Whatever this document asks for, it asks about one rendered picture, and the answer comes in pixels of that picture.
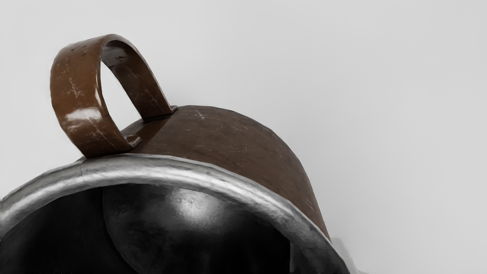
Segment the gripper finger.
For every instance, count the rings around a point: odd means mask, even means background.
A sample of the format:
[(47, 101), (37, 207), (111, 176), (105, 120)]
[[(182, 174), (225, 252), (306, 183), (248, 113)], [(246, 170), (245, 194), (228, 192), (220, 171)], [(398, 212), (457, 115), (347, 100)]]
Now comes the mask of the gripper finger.
[(346, 267), (350, 271), (350, 274), (368, 274), (366, 272), (360, 271), (356, 267), (350, 253), (348, 252), (348, 250), (347, 250), (347, 248), (346, 248), (346, 246), (345, 246), (345, 244), (341, 238), (331, 237), (330, 240), (331, 240), (331, 243), (333, 244), (334, 248), (336, 249), (336, 251), (343, 258), (343, 260), (346, 264)]

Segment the brown metal mug silver rim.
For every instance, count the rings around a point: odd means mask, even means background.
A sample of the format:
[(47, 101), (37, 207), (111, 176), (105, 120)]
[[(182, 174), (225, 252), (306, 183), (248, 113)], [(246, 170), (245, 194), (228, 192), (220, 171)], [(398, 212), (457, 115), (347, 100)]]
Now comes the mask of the brown metal mug silver rim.
[(126, 39), (61, 49), (50, 91), (83, 158), (0, 200), (0, 274), (351, 274), (289, 146), (171, 106)]

